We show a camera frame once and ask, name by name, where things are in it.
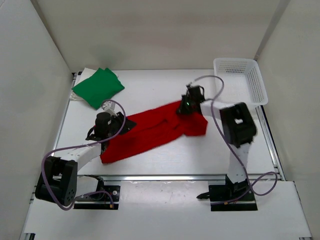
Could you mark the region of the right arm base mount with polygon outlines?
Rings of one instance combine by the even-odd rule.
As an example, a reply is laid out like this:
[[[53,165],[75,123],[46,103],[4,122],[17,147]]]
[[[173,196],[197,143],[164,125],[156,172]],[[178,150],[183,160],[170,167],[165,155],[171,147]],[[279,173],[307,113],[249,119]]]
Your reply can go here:
[[[255,195],[249,187],[248,181],[233,183],[225,175],[224,184],[208,185],[208,191],[199,194],[198,200],[209,200],[212,212],[240,212],[257,211]]]

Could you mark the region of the green t shirt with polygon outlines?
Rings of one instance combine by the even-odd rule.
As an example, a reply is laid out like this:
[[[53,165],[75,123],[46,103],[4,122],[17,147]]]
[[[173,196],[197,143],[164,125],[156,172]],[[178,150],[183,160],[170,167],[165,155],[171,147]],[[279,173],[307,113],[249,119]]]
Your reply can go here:
[[[115,73],[109,68],[99,68],[92,76],[75,85],[72,91],[97,110],[104,100],[111,99],[124,89]]]

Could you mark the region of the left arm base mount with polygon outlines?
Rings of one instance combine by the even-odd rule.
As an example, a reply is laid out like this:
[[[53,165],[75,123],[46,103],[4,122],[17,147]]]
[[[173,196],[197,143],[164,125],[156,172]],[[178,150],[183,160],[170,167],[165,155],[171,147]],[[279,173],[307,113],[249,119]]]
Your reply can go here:
[[[73,208],[75,210],[118,210],[121,195],[119,182],[102,176],[83,175],[77,178]]]

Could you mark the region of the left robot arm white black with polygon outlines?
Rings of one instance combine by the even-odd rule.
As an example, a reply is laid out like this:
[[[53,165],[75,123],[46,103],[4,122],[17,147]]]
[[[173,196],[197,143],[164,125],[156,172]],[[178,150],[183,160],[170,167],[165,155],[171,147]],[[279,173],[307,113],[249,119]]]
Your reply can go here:
[[[55,203],[65,211],[73,206],[77,197],[90,196],[93,200],[103,198],[106,191],[101,185],[102,179],[87,175],[79,180],[78,171],[104,153],[110,140],[130,132],[136,125],[121,112],[98,113],[94,126],[87,133],[85,144],[68,147],[69,153],[62,157],[45,157],[41,163],[35,197]]]

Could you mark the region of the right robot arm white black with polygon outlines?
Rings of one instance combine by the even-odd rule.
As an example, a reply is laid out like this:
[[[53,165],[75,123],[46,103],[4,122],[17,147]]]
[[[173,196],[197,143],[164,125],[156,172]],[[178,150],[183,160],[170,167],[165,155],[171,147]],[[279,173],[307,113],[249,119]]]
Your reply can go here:
[[[221,121],[222,138],[231,147],[224,193],[230,200],[236,200],[248,186],[246,169],[249,149],[257,134],[252,115],[244,102],[211,103],[205,99],[202,86],[187,85],[186,88],[176,112],[181,116],[199,113]]]

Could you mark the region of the red t shirt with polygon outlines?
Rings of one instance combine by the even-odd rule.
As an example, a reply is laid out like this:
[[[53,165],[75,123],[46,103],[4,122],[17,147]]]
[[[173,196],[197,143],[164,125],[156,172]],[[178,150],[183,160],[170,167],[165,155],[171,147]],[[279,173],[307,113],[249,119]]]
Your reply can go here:
[[[170,143],[183,135],[204,136],[208,121],[197,112],[177,114],[180,103],[178,100],[128,116],[136,126],[109,141],[107,149],[100,155],[101,162],[114,163]]]

